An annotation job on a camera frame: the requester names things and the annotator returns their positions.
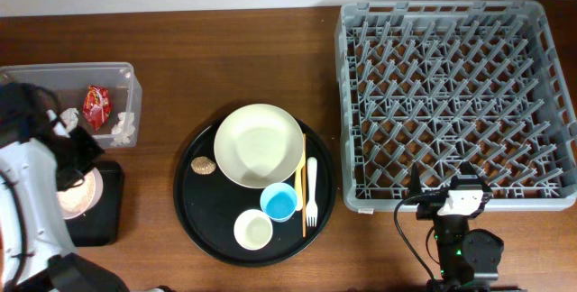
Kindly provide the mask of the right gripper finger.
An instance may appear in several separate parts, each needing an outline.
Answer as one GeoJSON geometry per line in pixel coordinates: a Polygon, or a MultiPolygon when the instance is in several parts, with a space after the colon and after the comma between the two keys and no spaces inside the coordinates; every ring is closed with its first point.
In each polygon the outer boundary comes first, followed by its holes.
{"type": "Polygon", "coordinates": [[[478,175],[469,161],[460,165],[460,174],[457,176],[457,188],[469,190],[481,190],[483,193],[491,193],[490,187],[478,175]]]}
{"type": "Polygon", "coordinates": [[[408,197],[420,196],[423,193],[420,181],[420,171],[418,164],[414,162],[411,166],[410,180],[408,185],[408,197]]]}

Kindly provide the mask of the white napkin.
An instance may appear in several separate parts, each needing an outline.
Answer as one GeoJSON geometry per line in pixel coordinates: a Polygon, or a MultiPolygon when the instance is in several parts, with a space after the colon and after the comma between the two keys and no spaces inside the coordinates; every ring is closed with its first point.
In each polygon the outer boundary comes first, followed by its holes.
{"type": "Polygon", "coordinates": [[[77,108],[68,108],[60,114],[66,132],[71,132],[78,126],[78,114],[77,108]]]}

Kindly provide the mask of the red snack wrapper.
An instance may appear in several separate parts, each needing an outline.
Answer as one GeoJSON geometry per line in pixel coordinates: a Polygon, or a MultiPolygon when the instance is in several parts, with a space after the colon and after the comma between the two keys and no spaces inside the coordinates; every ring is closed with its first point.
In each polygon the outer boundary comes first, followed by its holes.
{"type": "Polygon", "coordinates": [[[82,112],[88,124],[97,132],[112,112],[109,90],[106,87],[89,85],[82,112]]]}

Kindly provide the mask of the small pink plate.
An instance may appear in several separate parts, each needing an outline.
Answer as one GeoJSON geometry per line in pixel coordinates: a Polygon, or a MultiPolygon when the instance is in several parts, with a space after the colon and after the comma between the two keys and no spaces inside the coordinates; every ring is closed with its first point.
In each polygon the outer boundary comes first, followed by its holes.
{"type": "Polygon", "coordinates": [[[97,169],[92,169],[73,188],[57,193],[63,218],[81,216],[99,202],[103,192],[103,178],[97,169]]]}

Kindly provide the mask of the small white tissue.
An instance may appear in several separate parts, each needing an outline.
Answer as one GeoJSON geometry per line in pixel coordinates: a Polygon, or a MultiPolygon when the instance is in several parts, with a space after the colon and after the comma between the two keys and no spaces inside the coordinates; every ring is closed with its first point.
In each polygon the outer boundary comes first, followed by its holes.
{"type": "Polygon", "coordinates": [[[131,138],[135,132],[133,125],[135,116],[134,113],[121,112],[118,114],[119,122],[112,128],[111,134],[114,135],[114,140],[111,143],[113,147],[120,147],[131,142],[131,138]]]}

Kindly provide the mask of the brown cookie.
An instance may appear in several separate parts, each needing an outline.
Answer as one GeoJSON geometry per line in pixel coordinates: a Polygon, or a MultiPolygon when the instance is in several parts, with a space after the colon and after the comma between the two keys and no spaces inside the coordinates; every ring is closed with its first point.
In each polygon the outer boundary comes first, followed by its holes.
{"type": "Polygon", "coordinates": [[[198,175],[210,175],[216,170],[216,164],[206,156],[194,158],[190,166],[198,175]]]}

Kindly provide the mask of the white cup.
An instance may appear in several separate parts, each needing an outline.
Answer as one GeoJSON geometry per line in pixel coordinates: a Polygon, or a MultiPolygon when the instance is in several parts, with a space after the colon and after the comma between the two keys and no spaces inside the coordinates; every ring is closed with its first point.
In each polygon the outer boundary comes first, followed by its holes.
{"type": "Polygon", "coordinates": [[[270,218],[260,210],[242,212],[234,223],[234,238],[248,251],[257,251],[266,246],[273,235],[270,218]]]}

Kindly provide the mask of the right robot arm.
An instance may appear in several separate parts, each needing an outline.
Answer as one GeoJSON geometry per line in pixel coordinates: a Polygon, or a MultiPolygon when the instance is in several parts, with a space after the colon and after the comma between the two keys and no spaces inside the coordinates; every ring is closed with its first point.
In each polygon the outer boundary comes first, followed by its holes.
{"type": "Polygon", "coordinates": [[[416,219],[430,220],[441,278],[426,283],[428,291],[488,291],[499,277],[504,242],[484,229],[472,230],[470,220],[480,215],[492,191],[465,161],[448,187],[425,192],[418,166],[411,168],[407,201],[417,207],[416,219]]]}

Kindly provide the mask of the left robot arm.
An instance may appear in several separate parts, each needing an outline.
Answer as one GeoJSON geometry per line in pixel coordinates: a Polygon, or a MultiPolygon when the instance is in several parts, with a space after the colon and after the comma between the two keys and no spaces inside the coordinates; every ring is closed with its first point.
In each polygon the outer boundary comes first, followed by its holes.
{"type": "Polygon", "coordinates": [[[73,188],[103,149],[81,127],[66,131],[54,93],[1,87],[1,238],[4,291],[125,291],[113,272],[78,255],[58,192],[73,188]]]}

